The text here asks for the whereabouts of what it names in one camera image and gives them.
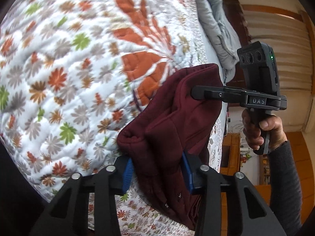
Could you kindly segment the right forearm dark sleeve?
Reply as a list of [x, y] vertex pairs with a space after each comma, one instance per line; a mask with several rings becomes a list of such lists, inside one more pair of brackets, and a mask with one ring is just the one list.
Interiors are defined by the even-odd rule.
[[268, 154], [270, 163], [270, 208], [286, 235], [295, 235], [302, 227], [302, 190], [290, 142]]

